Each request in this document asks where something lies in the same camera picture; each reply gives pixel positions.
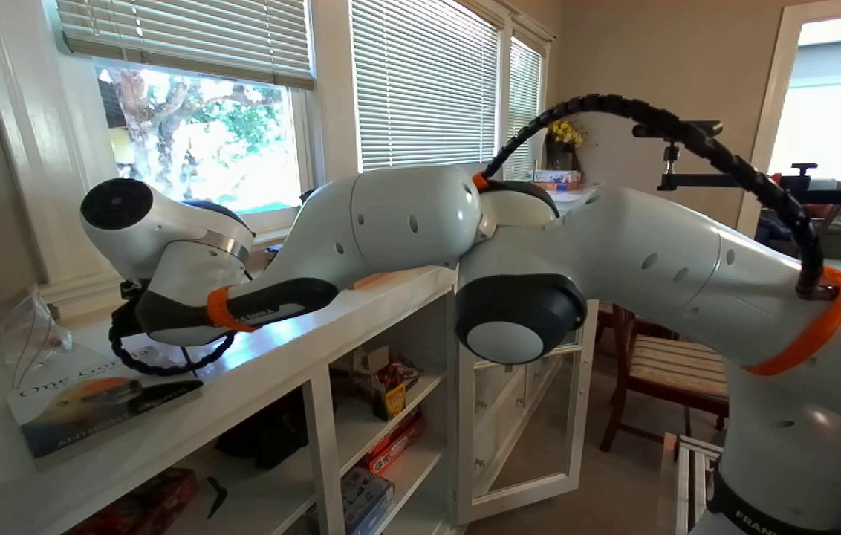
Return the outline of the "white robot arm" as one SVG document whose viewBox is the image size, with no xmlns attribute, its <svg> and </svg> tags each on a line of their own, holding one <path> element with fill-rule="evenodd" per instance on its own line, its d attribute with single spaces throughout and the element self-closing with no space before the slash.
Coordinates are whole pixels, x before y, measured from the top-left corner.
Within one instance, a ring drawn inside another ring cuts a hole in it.
<svg viewBox="0 0 841 535">
<path fill-rule="evenodd" d="M 351 281 L 458 271 L 458 336 L 493 363 L 556 347 L 591 300 L 727 360 L 728 437 L 694 535 L 841 535 L 841 271 L 771 250 L 686 205 L 597 188 L 563 210 L 468 165 L 383 170 L 303 202 L 273 260 L 247 271 L 250 226 L 137 177 L 82 202 L 89 241 L 137 286 L 137 327 L 208 345 L 328 305 Z"/>
</svg>

